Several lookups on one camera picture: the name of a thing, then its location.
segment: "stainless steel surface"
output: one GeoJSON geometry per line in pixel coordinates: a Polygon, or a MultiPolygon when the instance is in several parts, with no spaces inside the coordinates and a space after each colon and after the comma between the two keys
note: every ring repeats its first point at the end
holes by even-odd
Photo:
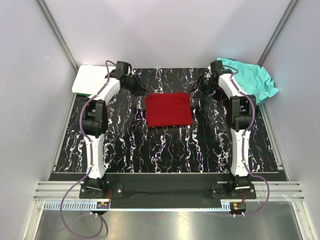
{"type": "Polygon", "coordinates": [[[79,66],[76,63],[76,60],[73,56],[73,54],[71,53],[64,37],[62,36],[54,17],[52,16],[47,3],[45,0],[36,0],[36,2],[38,3],[38,6],[40,8],[40,10],[42,11],[47,23],[49,24],[54,36],[56,37],[58,43],[60,44],[61,49],[63,50],[66,58],[68,59],[69,63],[71,64],[73,70],[75,71],[75,73],[78,72],[79,66]]]}
{"type": "Polygon", "coordinates": [[[288,21],[291,13],[293,12],[293,10],[295,9],[295,7],[297,6],[298,2],[300,0],[291,0],[290,3],[288,4],[288,7],[286,8],[286,10],[284,11],[283,16],[281,17],[278,25],[276,26],[268,44],[266,45],[259,61],[258,61],[258,65],[262,66],[270,52],[270,50],[272,49],[272,47],[274,46],[278,36],[280,35],[282,29],[284,28],[286,22],[288,21]]]}
{"type": "Polygon", "coordinates": [[[45,201],[35,201],[23,236],[24,240],[34,240],[44,211],[45,201]]]}
{"type": "MultiPolygon", "coordinates": [[[[260,205],[248,203],[248,211],[260,205]]],[[[67,223],[83,215],[83,211],[65,211],[67,223]]],[[[270,202],[261,213],[250,217],[224,217],[207,212],[107,212],[108,225],[97,240],[302,240],[292,205],[270,202]]],[[[36,235],[37,240],[77,240],[63,227],[59,211],[43,211],[36,235]]],[[[100,221],[86,216],[73,222],[73,231],[93,235],[100,221]]]]}
{"type": "Polygon", "coordinates": [[[304,240],[318,239],[305,202],[293,202],[293,210],[304,240]]]}
{"type": "MultiPolygon", "coordinates": [[[[40,181],[34,194],[34,201],[38,200],[61,200],[66,191],[74,184],[73,181],[40,181]]],[[[255,187],[257,199],[247,201],[263,201],[267,196],[267,187],[264,182],[252,182],[255,187]]],[[[270,181],[270,199],[269,201],[304,201],[301,188],[296,181],[270,181]]],[[[79,200],[81,186],[75,186],[66,200],[79,200]]]]}

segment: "purple cable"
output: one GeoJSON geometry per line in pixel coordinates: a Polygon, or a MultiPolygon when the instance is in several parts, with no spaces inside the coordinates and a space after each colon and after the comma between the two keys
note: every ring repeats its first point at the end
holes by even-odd
{"type": "Polygon", "coordinates": [[[92,100],[95,99],[95,98],[105,89],[105,87],[109,84],[109,81],[110,81],[110,72],[109,72],[108,63],[111,63],[111,64],[113,64],[114,66],[116,65],[116,64],[115,64],[114,62],[112,62],[112,61],[109,61],[109,60],[106,60],[106,61],[105,61],[105,66],[106,66],[106,71],[107,71],[107,80],[106,80],[106,83],[102,86],[102,88],[101,88],[94,96],[92,96],[92,97],[84,104],[84,106],[83,106],[83,108],[82,108],[82,110],[81,110],[81,113],[80,113],[80,121],[79,121],[80,132],[81,132],[81,134],[82,134],[85,138],[87,138],[87,139],[89,140],[89,142],[90,142],[90,145],[89,145],[89,147],[90,147],[90,166],[89,166],[89,167],[90,167],[90,168],[89,168],[87,174],[86,174],[83,178],[81,178],[79,181],[77,181],[75,184],[73,184],[72,187],[70,187],[69,190],[66,191],[66,193],[64,194],[64,196],[63,196],[63,198],[62,198],[62,200],[61,200],[60,210],[59,210],[59,211],[60,211],[60,217],[61,217],[61,220],[62,220],[62,223],[63,223],[64,227],[65,227],[71,234],[73,234],[74,236],[77,236],[78,238],[81,238],[81,239],[94,239],[94,238],[96,238],[96,237],[101,233],[101,231],[102,231],[102,228],[103,228],[103,226],[104,226],[104,223],[103,223],[103,222],[104,222],[104,219],[103,219],[100,215],[97,215],[97,216],[100,218],[100,221],[101,221],[100,230],[99,230],[95,235],[93,235],[93,236],[82,236],[82,235],[79,235],[79,234],[75,233],[74,231],[72,231],[72,230],[69,228],[69,226],[67,225],[67,223],[66,223],[66,221],[65,221],[65,219],[64,219],[64,215],[63,215],[63,213],[62,213],[62,207],[63,207],[63,203],[64,203],[67,195],[70,193],[70,191],[71,191],[75,186],[77,186],[77,185],[80,184],[82,181],[84,181],[84,180],[86,179],[86,177],[89,176],[89,174],[90,174],[90,172],[91,172],[91,170],[92,170],[92,165],[93,165],[93,162],[94,162],[92,141],[91,141],[91,139],[88,137],[88,135],[84,132],[84,129],[83,129],[83,127],[82,127],[82,118],[83,118],[84,112],[85,112],[86,107],[88,106],[88,104],[89,104],[90,102],[92,102],[92,100]]]}
{"type": "MultiPolygon", "coordinates": [[[[252,126],[254,125],[254,123],[255,123],[255,117],[256,117],[255,105],[252,102],[251,98],[247,94],[245,94],[244,92],[240,91],[240,89],[236,85],[235,81],[232,79],[232,77],[235,74],[239,73],[239,71],[236,68],[232,67],[232,66],[228,66],[228,65],[223,65],[223,66],[235,70],[235,72],[231,74],[230,80],[231,80],[233,86],[238,90],[238,92],[240,94],[242,94],[243,96],[245,96],[245,98],[249,101],[249,103],[250,103],[250,105],[252,107],[252,118],[251,118],[250,125],[244,130],[244,132],[242,134],[242,136],[245,136],[246,132],[249,131],[252,128],[252,126]]],[[[252,178],[261,179],[262,181],[265,182],[266,189],[267,189],[267,196],[266,196],[266,199],[265,199],[265,202],[263,203],[263,205],[258,210],[246,214],[246,216],[252,216],[252,215],[257,214],[260,211],[262,211],[265,208],[265,206],[267,205],[267,203],[269,201],[269,197],[270,197],[270,187],[269,187],[268,181],[263,176],[253,175],[251,173],[250,169],[248,168],[248,166],[246,165],[246,162],[245,162],[245,138],[244,137],[242,138],[242,163],[243,163],[246,171],[248,172],[248,174],[252,178]]]]}

